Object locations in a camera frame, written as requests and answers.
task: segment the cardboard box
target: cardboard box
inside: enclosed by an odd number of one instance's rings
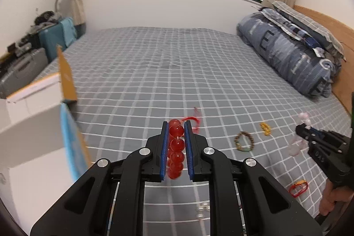
[[[59,71],[9,95],[6,107],[11,123],[21,121],[60,102],[77,101],[77,95],[71,74],[60,46],[57,46]]]
[[[82,134],[64,103],[0,131],[0,197],[28,235],[90,165]]]

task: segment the blue gripper pad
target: blue gripper pad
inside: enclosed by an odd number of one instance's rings
[[[185,122],[185,154],[187,156],[187,168],[188,168],[189,179],[193,180],[194,178],[193,150],[192,150],[192,143],[188,131],[187,121]]]
[[[161,159],[160,159],[160,177],[164,180],[166,175],[166,167],[167,167],[167,150],[169,148],[169,123],[166,125],[164,141],[162,144],[161,150]]]

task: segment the triangular cutout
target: triangular cutout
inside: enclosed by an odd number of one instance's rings
[[[84,211],[86,202],[89,198],[92,186],[94,183],[94,177],[89,178],[83,186],[77,190],[73,196],[65,203],[64,208],[72,211],[76,214],[82,214]]]
[[[271,213],[276,214],[290,208],[290,204],[279,194],[266,178],[259,177],[259,181]]]

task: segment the bed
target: bed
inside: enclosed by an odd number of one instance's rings
[[[238,36],[208,29],[128,27],[92,32],[65,51],[78,102],[72,108],[91,160],[125,158],[161,131],[162,122],[192,116],[200,108],[199,134],[229,158],[254,157],[286,188],[306,179],[298,200],[318,212],[325,176],[302,151],[287,146],[300,112],[313,126],[350,135],[350,117],[333,95],[310,100],[283,80]],[[40,75],[56,71],[57,62]],[[260,122],[271,127],[265,136]],[[251,152],[236,150],[241,131],[254,137]],[[209,235],[208,184],[192,183],[186,164],[177,180],[147,183],[144,235]]]

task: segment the silver suitcase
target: silver suitcase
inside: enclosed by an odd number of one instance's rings
[[[44,48],[34,49],[16,59],[0,79],[0,98],[6,98],[30,84],[47,65]]]

